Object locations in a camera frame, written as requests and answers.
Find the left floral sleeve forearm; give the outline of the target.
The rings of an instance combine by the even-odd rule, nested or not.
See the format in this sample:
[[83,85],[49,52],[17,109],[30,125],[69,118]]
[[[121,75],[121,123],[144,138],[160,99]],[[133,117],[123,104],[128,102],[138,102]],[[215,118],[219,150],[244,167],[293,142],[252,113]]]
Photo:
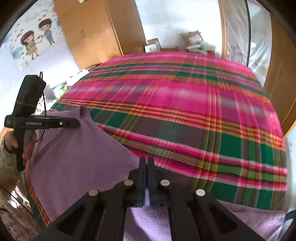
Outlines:
[[1,186],[13,191],[20,180],[21,173],[13,165],[13,153],[6,147],[5,138],[1,140]]

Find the person left hand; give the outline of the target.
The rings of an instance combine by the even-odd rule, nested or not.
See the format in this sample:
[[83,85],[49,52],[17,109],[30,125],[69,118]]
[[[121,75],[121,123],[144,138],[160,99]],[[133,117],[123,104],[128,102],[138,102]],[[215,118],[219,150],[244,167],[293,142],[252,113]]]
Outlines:
[[[33,132],[28,143],[23,148],[23,158],[26,161],[28,161],[32,157],[36,140],[37,140],[36,133]],[[18,142],[16,140],[16,136],[14,134],[14,131],[9,131],[5,134],[4,142],[5,142],[6,147],[8,148],[9,151],[12,150],[12,147],[14,147],[14,148],[18,147]]]

